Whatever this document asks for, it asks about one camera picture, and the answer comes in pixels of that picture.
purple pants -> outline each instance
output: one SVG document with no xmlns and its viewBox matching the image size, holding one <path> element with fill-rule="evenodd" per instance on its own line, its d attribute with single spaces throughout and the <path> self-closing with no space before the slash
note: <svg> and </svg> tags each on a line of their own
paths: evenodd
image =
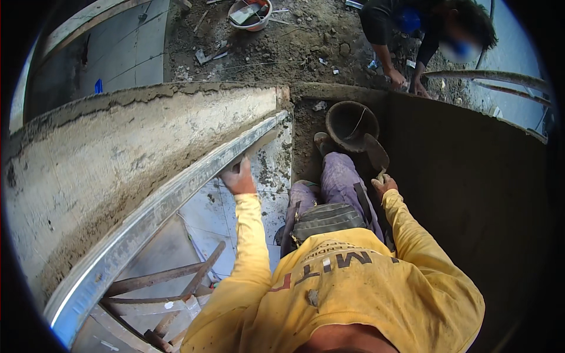
<svg viewBox="0 0 565 353">
<path fill-rule="evenodd" d="M 286 236 L 294 227 L 294 216 L 298 212 L 298 216 L 303 214 L 306 210 L 313 207 L 315 203 L 338 203 L 344 202 L 351 205 L 361 216 L 366 218 L 363 213 L 363 208 L 357 198 L 357 193 L 353 187 L 356 183 L 361 183 L 365 197 L 367 197 L 367 188 L 357 171 L 351 158 L 345 154 L 332 152 L 324 157 L 321 173 L 321 198 L 316 198 L 316 195 L 310 188 L 302 183 L 294 183 L 290 188 L 289 207 L 286 211 L 286 224 L 284 236 L 281 243 L 281 257 L 288 253 L 290 246 L 290 237 Z M 297 202 L 300 201 L 298 210 L 296 209 Z M 377 238 L 384 243 L 383 233 L 377 222 L 377 214 L 371 202 L 369 208 L 372 214 L 371 229 Z"/>
</svg>

yellow long-sleeve shirt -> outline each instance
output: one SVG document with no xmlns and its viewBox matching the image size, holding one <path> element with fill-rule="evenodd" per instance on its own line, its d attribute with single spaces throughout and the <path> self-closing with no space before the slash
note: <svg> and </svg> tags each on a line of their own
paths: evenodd
<svg viewBox="0 0 565 353">
<path fill-rule="evenodd" d="M 368 229 L 340 230 L 308 238 L 272 276 L 257 195 L 235 199 L 232 274 L 190 325 L 181 353 L 293 352 L 330 324 L 374 326 L 400 352 L 462 352 L 475 340 L 483 296 L 396 190 L 383 197 L 396 254 Z"/>
</svg>

cement mortar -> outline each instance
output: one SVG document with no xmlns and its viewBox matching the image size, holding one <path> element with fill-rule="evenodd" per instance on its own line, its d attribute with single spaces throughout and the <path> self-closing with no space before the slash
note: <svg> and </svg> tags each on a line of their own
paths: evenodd
<svg viewBox="0 0 565 353">
<path fill-rule="evenodd" d="M 71 102 L 11 141 L 11 233 L 42 309 L 80 258 L 143 199 L 278 110 L 288 88 L 163 84 Z"/>
</svg>

masked person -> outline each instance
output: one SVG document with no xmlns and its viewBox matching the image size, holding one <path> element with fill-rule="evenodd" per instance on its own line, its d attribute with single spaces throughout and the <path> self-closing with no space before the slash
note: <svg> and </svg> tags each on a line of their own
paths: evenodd
<svg viewBox="0 0 565 353">
<path fill-rule="evenodd" d="M 447 60 L 468 63 L 498 41 L 485 7 L 474 0 L 369 0 L 359 16 L 393 89 L 406 81 L 390 60 L 393 28 L 408 34 L 416 29 L 425 33 L 410 85 L 411 93 L 425 97 L 429 96 L 420 77 L 438 47 Z"/>
</svg>

hand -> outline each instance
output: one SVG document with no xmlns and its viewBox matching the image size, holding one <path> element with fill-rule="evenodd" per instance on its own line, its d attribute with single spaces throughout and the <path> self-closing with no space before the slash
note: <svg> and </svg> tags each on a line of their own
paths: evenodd
<svg viewBox="0 0 565 353">
<path fill-rule="evenodd" d="M 381 202 L 383 202 L 383 195 L 388 190 L 394 189 L 398 191 L 398 185 L 396 185 L 394 179 L 392 179 L 388 174 L 383 174 L 382 176 L 379 175 L 377 179 L 372 179 L 371 184 L 373 184 L 373 187 L 377 190 L 377 195 L 379 195 L 379 200 L 381 200 Z"/>
<path fill-rule="evenodd" d="M 420 82 L 420 78 L 414 77 L 412 84 L 410 85 L 410 90 L 408 91 L 412 94 L 421 95 L 424 98 L 432 99 L 428 92 L 425 90 L 424 85 Z"/>
<path fill-rule="evenodd" d="M 404 82 L 406 82 L 404 76 L 402 76 L 402 74 L 398 72 L 398 70 L 396 70 L 395 68 L 386 69 L 385 75 L 390 77 L 390 81 L 392 82 L 392 86 L 391 86 L 392 89 L 397 89 L 400 86 L 402 86 Z"/>
<path fill-rule="evenodd" d="M 251 176 L 251 162 L 247 156 L 241 160 L 239 171 L 236 168 L 235 171 L 225 172 L 221 175 L 221 179 L 232 195 L 257 193 L 253 176 Z"/>
</svg>

